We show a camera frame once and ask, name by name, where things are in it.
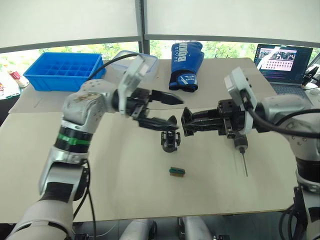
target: laptop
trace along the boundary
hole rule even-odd
[[[312,48],[258,44],[254,64],[279,94],[297,94],[309,100],[301,87]]]

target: floor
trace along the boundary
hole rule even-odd
[[[231,240],[281,240],[278,233],[280,212],[250,213],[238,215],[203,216],[211,234],[229,235]],[[284,236],[287,235],[287,217],[284,219]],[[156,240],[179,240],[177,218],[155,218],[157,223]],[[97,237],[97,240],[118,240],[130,220],[100,221],[97,223],[97,235],[109,231],[108,234]],[[74,227],[76,233],[92,235],[92,223]]]

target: white cable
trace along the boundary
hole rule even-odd
[[[112,231],[112,229],[114,229],[115,228],[115,226],[116,226],[116,223],[115,224],[113,224],[113,226],[108,230],[108,231],[106,231],[105,233],[103,233],[103,234],[101,234],[101,235],[97,235],[96,237],[98,238],[98,237],[102,237],[102,236],[105,236],[105,235],[107,235],[108,233],[110,233],[111,231]]]

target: robotic arm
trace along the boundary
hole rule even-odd
[[[73,201],[79,200],[90,180],[88,149],[93,134],[105,113],[120,111],[131,116],[140,127],[173,131],[178,127],[160,118],[147,118],[148,103],[182,104],[173,94],[137,88],[146,73],[143,58],[136,59],[116,86],[103,79],[85,82],[64,102],[62,121],[55,144],[39,181],[42,196],[24,214],[8,240],[69,240],[72,236]]]
[[[246,134],[255,128],[259,133],[281,128],[290,143],[297,164],[294,206],[298,221],[308,240],[320,238],[320,117],[311,113],[312,106],[297,95],[277,95],[256,100],[248,79],[240,68],[225,78],[232,99],[221,100],[216,109],[192,113],[184,109],[181,122],[185,136],[197,131],[218,131],[219,135],[234,138],[235,131]],[[285,134],[296,131],[297,134]],[[310,136],[299,135],[299,131]]]

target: white roller blind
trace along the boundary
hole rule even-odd
[[[147,0],[147,35],[320,43],[320,0]]]
[[[0,48],[133,36],[135,0],[0,1]]]

